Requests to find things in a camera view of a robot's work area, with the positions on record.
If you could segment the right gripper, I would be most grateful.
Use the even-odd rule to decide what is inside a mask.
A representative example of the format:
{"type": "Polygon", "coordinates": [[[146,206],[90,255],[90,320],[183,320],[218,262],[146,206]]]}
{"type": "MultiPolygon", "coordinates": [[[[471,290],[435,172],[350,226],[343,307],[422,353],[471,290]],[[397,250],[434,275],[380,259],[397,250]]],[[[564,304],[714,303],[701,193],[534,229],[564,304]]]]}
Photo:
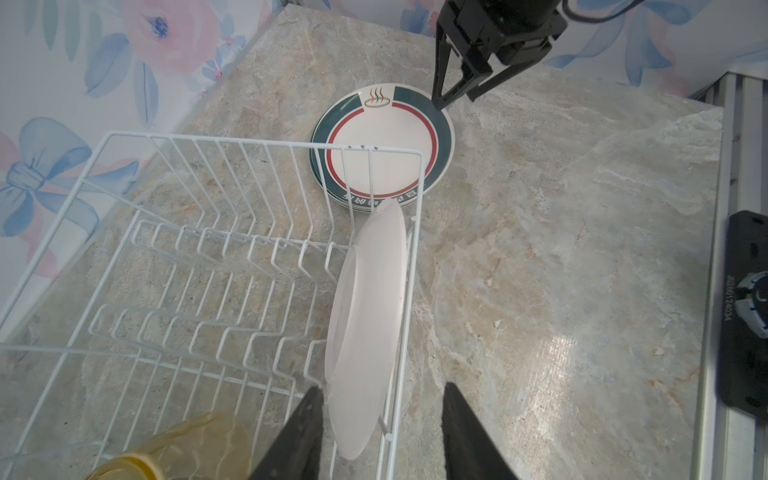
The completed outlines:
{"type": "Polygon", "coordinates": [[[443,110],[463,96],[476,100],[533,67],[564,33],[567,21],[555,1],[447,1],[436,24],[435,71],[431,101],[443,110]],[[461,79],[445,89],[452,53],[461,61],[461,79]],[[508,66],[493,73],[486,61],[496,56],[508,66]]]}

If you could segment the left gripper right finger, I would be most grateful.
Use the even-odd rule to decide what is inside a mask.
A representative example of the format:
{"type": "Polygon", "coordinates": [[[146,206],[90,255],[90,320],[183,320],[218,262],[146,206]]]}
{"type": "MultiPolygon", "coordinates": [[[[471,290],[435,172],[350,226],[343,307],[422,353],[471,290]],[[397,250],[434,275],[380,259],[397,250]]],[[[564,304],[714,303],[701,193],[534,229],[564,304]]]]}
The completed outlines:
{"type": "Polygon", "coordinates": [[[518,480],[453,382],[445,385],[442,434],[447,479],[518,480]]]}

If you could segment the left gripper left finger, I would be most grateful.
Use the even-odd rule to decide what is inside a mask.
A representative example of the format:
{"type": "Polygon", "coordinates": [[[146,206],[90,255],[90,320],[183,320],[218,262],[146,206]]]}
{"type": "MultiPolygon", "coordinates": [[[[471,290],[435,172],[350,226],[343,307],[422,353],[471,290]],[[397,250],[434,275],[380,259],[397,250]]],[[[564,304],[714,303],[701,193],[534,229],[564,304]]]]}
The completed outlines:
{"type": "Polygon", "coordinates": [[[323,404],[322,390],[311,387],[249,476],[250,480],[319,478],[323,404]]]}

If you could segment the green red rim plate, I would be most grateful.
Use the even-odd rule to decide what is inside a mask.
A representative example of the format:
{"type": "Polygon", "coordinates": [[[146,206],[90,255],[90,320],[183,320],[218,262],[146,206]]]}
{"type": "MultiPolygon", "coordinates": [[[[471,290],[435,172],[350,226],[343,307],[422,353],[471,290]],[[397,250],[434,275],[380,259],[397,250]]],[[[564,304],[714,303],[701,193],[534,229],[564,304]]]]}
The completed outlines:
{"type": "Polygon", "coordinates": [[[434,187],[453,158],[455,129],[424,92],[383,83],[334,103],[311,142],[311,171],[330,199],[369,211],[388,198],[407,205],[434,187]]]}

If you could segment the aluminium front rail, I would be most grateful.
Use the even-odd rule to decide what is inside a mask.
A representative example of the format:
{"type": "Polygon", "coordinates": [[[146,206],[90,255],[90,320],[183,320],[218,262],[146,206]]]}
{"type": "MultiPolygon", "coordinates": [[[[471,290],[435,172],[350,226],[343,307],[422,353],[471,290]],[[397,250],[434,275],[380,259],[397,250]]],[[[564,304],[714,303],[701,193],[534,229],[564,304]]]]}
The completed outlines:
{"type": "Polygon", "coordinates": [[[728,73],[691,476],[767,476],[767,83],[728,73]]]}

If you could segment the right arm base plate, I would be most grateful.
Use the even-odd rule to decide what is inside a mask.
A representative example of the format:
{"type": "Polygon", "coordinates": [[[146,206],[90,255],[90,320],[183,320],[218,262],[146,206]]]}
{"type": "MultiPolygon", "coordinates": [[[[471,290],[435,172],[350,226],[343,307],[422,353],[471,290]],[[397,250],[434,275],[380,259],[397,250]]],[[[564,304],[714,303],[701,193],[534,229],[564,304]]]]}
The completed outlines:
{"type": "Polygon", "coordinates": [[[717,393],[724,404],[767,419],[767,217],[730,216],[726,235],[717,393]]]}

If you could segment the yellow glass cup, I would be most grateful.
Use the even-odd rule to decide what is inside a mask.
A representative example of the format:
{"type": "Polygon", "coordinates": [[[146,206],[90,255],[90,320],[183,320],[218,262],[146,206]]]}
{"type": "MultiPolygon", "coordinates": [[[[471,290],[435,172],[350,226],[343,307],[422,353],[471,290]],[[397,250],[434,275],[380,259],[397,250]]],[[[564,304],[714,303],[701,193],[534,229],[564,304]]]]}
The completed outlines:
{"type": "Polygon", "coordinates": [[[91,479],[246,479],[247,433],[237,417],[206,412],[153,436],[92,471],[91,479]]]}

